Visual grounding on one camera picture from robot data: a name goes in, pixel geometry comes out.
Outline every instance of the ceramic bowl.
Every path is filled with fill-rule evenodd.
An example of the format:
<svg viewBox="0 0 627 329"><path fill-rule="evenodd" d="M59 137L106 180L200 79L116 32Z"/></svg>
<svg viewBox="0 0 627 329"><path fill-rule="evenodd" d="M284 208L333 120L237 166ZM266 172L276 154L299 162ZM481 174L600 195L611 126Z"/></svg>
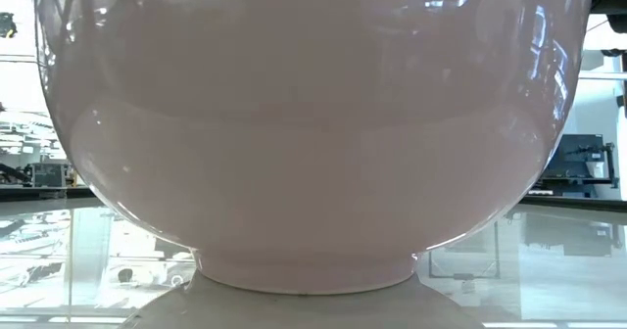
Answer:
<svg viewBox="0 0 627 329"><path fill-rule="evenodd" d="M398 283L534 183L591 0L35 0L97 196L218 282Z"/></svg>

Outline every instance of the white wall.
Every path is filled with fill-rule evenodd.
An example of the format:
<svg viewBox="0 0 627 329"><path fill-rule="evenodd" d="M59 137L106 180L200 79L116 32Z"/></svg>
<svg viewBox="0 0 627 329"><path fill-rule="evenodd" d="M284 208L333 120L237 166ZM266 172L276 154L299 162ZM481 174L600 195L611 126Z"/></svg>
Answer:
<svg viewBox="0 0 627 329"><path fill-rule="evenodd" d="M618 112L618 170L623 172L623 176L627 176L627 117L625 116L625 107ZM627 181L620 184L620 197L623 201L627 201Z"/></svg>
<svg viewBox="0 0 627 329"><path fill-rule="evenodd" d="M40 163L39 147L33 147L32 153L21 154L4 154L0 155L0 163L8 165L10 167L24 167L27 164Z"/></svg>
<svg viewBox="0 0 627 329"><path fill-rule="evenodd" d="M589 30L584 41L586 50L625 49L627 34L619 34L611 29L606 15L591 15L588 18Z"/></svg>
<svg viewBox="0 0 627 329"><path fill-rule="evenodd" d="M32 2L0 0L0 11L15 14L14 22L18 26L14 38L0 38L0 82L4 88L0 90L0 102L12 110L47 112L35 63Z"/></svg>
<svg viewBox="0 0 627 329"><path fill-rule="evenodd" d="M620 71L620 59L604 58L603 66L594 69L594 71ZM616 96L622 95L622 92L622 82L620 81L580 80L575 95L575 103L566 121L564 133L602 134L604 143L611 142L618 145L617 127L621 117L616 105ZM620 175L618 159L618 149L615 149L614 166L616 174ZM597 193L601 198L621 199L620 189L611 189L606 185L598 185Z"/></svg>

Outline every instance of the glass surface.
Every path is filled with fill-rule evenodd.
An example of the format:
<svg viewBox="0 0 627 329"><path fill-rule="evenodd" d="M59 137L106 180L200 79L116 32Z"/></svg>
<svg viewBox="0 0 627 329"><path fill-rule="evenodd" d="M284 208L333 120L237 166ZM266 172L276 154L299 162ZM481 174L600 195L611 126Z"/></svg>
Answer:
<svg viewBox="0 0 627 329"><path fill-rule="evenodd" d="M116 327L194 273L186 249L96 199L1 207L0 328ZM489 328L627 328L625 225L622 213L519 205L421 257L418 275Z"/></svg>

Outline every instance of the ceiling light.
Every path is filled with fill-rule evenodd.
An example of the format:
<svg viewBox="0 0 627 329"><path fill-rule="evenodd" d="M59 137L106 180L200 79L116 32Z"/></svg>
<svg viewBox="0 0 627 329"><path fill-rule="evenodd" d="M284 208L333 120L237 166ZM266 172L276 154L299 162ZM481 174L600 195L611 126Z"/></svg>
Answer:
<svg viewBox="0 0 627 329"><path fill-rule="evenodd" d="M20 134L0 134L0 140L22 142L24 141L24 137Z"/></svg>
<svg viewBox="0 0 627 329"><path fill-rule="evenodd" d="M52 317L50 323L83 323L83 324L122 324L122 317Z"/></svg>
<svg viewBox="0 0 627 329"><path fill-rule="evenodd" d="M0 323L31 323L37 321L35 317L0 316Z"/></svg>
<svg viewBox="0 0 627 329"><path fill-rule="evenodd" d="M35 139L57 140L57 133L55 132L30 133L27 136Z"/></svg>
<svg viewBox="0 0 627 329"><path fill-rule="evenodd" d="M0 147L21 147L22 142L0 142Z"/></svg>
<svg viewBox="0 0 627 329"><path fill-rule="evenodd" d="M68 158L68 156L65 155L64 153L51 154L48 157L52 160L66 160Z"/></svg>
<svg viewBox="0 0 627 329"><path fill-rule="evenodd" d="M599 323L599 322L580 322L580 323L568 323L568 328L582 328L582 329L627 329L627 323Z"/></svg>
<svg viewBox="0 0 627 329"><path fill-rule="evenodd" d="M555 324L555 323L541 323L541 322L483 323L483 326L486 327L486 328L500 328L500 329L508 329L508 328L521 328L521 329L557 328L557 324Z"/></svg>

